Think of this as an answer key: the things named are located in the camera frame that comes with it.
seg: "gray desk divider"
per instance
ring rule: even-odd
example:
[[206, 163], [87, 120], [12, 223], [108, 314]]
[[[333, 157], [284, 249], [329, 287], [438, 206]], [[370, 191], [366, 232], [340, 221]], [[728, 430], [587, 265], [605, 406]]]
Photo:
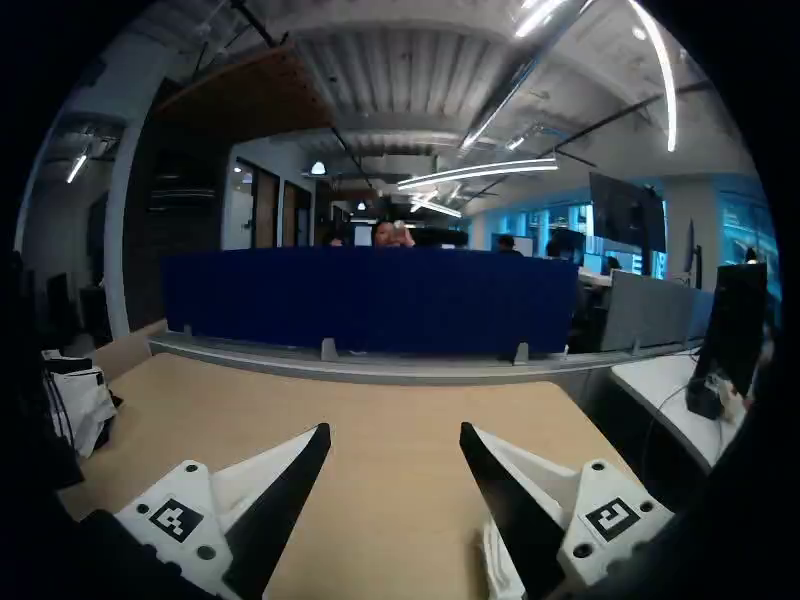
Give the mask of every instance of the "gray desk divider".
[[600, 350], [631, 350], [701, 338], [714, 295], [674, 281], [614, 271]]

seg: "wooden door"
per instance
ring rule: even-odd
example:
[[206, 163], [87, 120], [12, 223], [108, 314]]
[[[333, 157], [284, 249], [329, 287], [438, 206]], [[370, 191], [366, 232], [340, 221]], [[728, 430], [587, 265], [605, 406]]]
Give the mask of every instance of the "wooden door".
[[276, 245], [278, 213], [278, 178], [274, 175], [256, 169], [258, 181], [256, 183], [255, 202], [255, 230], [253, 232], [253, 246], [255, 248], [272, 248]]
[[283, 185], [283, 245], [294, 246], [297, 241], [298, 189], [286, 181]]

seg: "white desk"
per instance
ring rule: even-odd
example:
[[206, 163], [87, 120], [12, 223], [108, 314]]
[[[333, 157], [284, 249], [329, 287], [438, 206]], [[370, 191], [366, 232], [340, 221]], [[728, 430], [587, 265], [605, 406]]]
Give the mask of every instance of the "white desk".
[[694, 367], [689, 353], [681, 352], [616, 365], [611, 367], [611, 376], [672, 432], [705, 471], [710, 471], [739, 429], [744, 412], [733, 423], [721, 419], [710, 421], [686, 408], [685, 390], [664, 403], [670, 394], [689, 382]]
[[578, 279], [580, 279], [581, 282], [589, 285], [597, 285], [600, 287], [611, 287], [610, 275], [600, 275], [598, 273], [593, 273], [592, 271], [584, 269], [583, 267], [578, 268]]

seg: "computer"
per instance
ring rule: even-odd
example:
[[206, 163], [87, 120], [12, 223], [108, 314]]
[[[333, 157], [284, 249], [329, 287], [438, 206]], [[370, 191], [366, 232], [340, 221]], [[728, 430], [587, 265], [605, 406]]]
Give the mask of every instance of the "computer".
[[649, 188], [598, 173], [589, 174], [594, 214], [594, 235], [638, 246], [642, 275], [652, 273], [651, 251], [666, 252], [664, 205]]
[[722, 414], [711, 374], [729, 380], [741, 396], [750, 390], [761, 353], [767, 307], [767, 265], [725, 265], [717, 269], [717, 288], [708, 331], [686, 390], [686, 407], [708, 419]]

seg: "wooden ceiling panel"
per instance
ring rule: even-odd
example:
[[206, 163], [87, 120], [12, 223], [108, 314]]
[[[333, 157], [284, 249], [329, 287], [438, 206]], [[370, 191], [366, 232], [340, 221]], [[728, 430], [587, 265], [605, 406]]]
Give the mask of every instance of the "wooden ceiling panel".
[[332, 124], [291, 44], [215, 71], [168, 98], [154, 115], [232, 144]]

